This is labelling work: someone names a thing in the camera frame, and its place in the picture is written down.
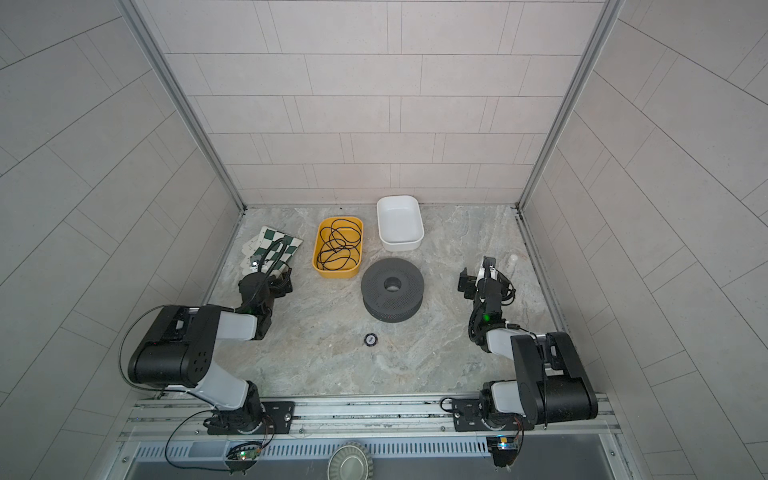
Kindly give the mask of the grey cable spool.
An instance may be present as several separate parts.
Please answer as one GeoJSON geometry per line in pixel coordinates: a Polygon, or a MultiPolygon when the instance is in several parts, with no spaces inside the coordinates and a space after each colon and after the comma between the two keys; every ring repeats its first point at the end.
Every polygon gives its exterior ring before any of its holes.
{"type": "Polygon", "coordinates": [[[384,258],[373,263],[361,281],[363,305],[375,319],[401,323],[413,317],[424,298],[421,271],[401,258],[384,258]]]}

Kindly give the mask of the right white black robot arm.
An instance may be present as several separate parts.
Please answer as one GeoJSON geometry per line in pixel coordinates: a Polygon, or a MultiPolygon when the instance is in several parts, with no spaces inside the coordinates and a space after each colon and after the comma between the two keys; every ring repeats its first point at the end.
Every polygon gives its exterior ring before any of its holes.
{"type": "Polygon", "coordinates": [[[469,340],[514,366],[513,380],[483,385],[473,414],[485,428],[528,430],[597,417],[597,396],[571,337],[559,331],[533,333],[504,317],[516,289],[495,258],[485,256],[476,275],[464,269],[457,290],[473,302],[469,340]]]}

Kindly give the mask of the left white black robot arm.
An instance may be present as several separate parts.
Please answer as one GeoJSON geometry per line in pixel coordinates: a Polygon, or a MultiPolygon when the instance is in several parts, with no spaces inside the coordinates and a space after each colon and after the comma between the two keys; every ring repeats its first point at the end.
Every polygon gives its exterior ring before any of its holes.
{"type": "Polygon", "coordinates": [[[126,366],[123,380],[141,390],[183,393],[212,407],[204,421],[210,435],[287,434],[294,413],[289,401],[261,401],[252,381],[239,379],[214,361],[218,341],[259,341],[271,324],[275,300],[293,291],[291,268],[282,257],[291,246],[283,236],[257,258],[256,270],[238,283],[236,309],[162,305],[126,366]]]}

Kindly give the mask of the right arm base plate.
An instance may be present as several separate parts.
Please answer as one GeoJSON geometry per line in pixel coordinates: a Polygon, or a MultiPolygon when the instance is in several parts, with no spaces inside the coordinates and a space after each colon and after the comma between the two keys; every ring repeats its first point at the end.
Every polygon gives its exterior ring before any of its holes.
{"type": "Polygon", "coordinates": [[[457,432],[530,431],[535,429],[524,415],[496,409],[490,398],[452,399],[451,414],[457,432]]]}

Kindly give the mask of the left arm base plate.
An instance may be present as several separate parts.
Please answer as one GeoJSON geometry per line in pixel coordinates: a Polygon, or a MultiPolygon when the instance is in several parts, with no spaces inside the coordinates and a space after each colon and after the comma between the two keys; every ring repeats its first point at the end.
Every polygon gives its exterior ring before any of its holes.
{"type": "Polygon", "coordinates": [[[209,435],[288,434],[295,403],[268,401],[259,406],[246,403],[237,410],[214,413],[203,422],[209,435]]]}

